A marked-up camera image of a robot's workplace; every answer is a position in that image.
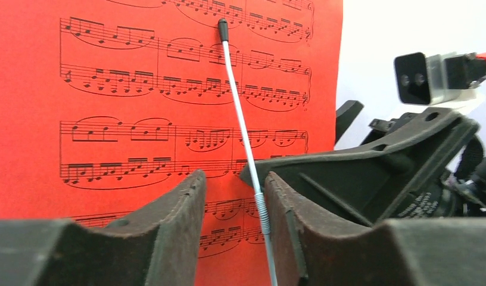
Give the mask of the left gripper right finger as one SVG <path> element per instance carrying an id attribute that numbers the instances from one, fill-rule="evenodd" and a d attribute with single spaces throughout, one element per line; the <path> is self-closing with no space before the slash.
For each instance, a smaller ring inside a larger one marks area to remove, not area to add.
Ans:
<path id="1" fill-rule="evenodd" d="M 486 285 L 486 218 L 365 227 L 265 180 L 279 285 Z"/>

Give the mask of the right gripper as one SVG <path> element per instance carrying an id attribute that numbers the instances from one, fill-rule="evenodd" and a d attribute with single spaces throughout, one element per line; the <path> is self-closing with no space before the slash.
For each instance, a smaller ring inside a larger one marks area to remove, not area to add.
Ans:
<path id="1" fill-rule="evenodd" d="M 312 202 L 363 226 L 457 215 L 462 199 L 450 178 L 460 173 L 447 165 L 459 151 L 468 155 L 469 170 L 481 161 L 478 122 L 429 107 L 369 126 L 358 147 L 256 160 L 258 178 L 275 173 Z"/>

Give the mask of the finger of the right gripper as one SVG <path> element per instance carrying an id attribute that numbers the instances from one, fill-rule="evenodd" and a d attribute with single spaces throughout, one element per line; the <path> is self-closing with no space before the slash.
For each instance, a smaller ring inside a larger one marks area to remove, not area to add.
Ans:
<path id="1" fill-rule="evenodd" d="M 358 100 L 348 100 L 336 110 L 335 144 L 339 142 L 364 107 Z"/>

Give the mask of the grey tripod music stand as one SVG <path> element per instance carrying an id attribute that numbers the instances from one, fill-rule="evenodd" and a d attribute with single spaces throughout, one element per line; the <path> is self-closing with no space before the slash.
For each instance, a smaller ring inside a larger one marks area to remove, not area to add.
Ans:
<path id="1" fill-rule="evenodd" d="M 264 194 L 261 190 L 256 164 L 255 164 L 255 160 L 254 160 L 254 156 L 250 144 L 250 139 L 245 124 L 244 114 L 239 99 L 238 88 L 236 86 L 236 81 L 233 74 L 232 62 L 230 59 L 229 28 L 228 28 L 227 20 L 225 18 L 220 18 L 217 22 L 217 28 L 219 31 L 220 41 L 222 43 L 225 68 L 226 68 L 226 73 L 228 75 L 229 86 L 233 97 L 233 104 L 235 106 L 236 116 L 238 119 L 239 128 L 241 130 L 242 142 L 247 157 L 247 165 L 250 171 L 251 184 L 254 188 L 254 201 L 258 210 L 261 231 L 264 237 L 267 263 L 268 263 L 269 274 L 270 274 L 270 283 L 272 286 L 278 286 L 278 280 L 276 276 L 276 265 L 274 261 L 273 248 L 271 242 L 271 228 L 270 228 L 269 214 L 267 211 Z"/>

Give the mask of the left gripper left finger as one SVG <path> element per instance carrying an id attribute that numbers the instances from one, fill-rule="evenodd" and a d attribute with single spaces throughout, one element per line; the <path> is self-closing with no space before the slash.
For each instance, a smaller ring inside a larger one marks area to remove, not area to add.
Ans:
<path id="1" fill-rule="evenodd" d="M 206 192 L 197 170 L 104 228 L 0 220 L 0 285 L 193 285 Z"/>

